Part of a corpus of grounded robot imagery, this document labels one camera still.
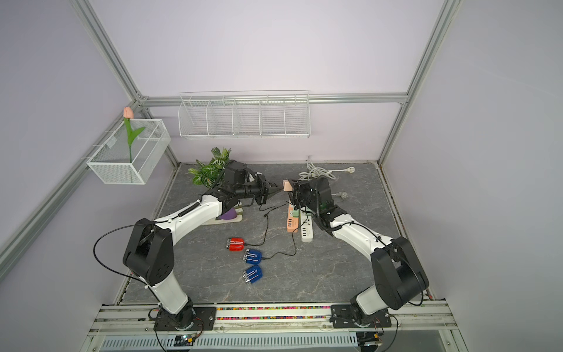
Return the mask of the pink charger cube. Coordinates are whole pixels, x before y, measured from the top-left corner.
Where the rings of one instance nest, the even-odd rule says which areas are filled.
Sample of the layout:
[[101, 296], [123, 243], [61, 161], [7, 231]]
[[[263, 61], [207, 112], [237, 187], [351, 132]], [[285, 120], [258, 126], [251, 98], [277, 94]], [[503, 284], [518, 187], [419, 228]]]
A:
[[283, 189], [285, 192], [292, 192], [294, 190], [293, 181], [283, 180]]

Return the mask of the red electric shaver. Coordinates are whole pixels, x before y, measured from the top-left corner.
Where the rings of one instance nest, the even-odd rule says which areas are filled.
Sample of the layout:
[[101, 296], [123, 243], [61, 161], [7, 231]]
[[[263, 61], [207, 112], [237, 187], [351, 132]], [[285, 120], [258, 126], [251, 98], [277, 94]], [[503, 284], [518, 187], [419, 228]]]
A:
[[226, 248], [230, 252], [240, 252], [245, 247], [245, 241], [242, 238], [231, 237], [227, 240]]

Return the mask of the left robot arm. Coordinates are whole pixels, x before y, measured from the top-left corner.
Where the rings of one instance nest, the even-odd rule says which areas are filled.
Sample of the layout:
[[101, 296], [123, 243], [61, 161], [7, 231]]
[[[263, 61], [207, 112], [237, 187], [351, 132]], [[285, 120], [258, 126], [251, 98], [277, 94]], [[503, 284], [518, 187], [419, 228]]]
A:
[[157, 298], [160, 313], [178, 330], [190, 329], [196, 321], [193, 302], [174, 274], [174, 248], [185, 236], [206, 222], [216, 219], [250, 199], [257, 205], [281, 192], [284, 186], [253, 172], [238, 161], [228, 161], [220, 177], [198, 198], [168, 216], [156, 220], [143, 218], [135, 224], [118, 227], [101, 236], [130, 228], [123, 255], [128, 278], [144, 284]]

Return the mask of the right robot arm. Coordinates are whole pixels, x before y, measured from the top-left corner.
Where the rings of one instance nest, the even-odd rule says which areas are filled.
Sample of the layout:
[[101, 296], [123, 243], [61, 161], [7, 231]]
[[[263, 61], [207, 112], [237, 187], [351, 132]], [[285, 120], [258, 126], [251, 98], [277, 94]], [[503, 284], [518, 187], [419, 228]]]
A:
[[309, 210], [321, 230], [349, 244], [371, 263], [374, 284], [350, 300], [354, 324], [367, 326], [378, 312], [398, 310], [424, 296], [430, 283], [411, 242], [381, 235], [355, 220], [335, 204], [327, 177], [286, 180], [284, 190], [293, 205]]

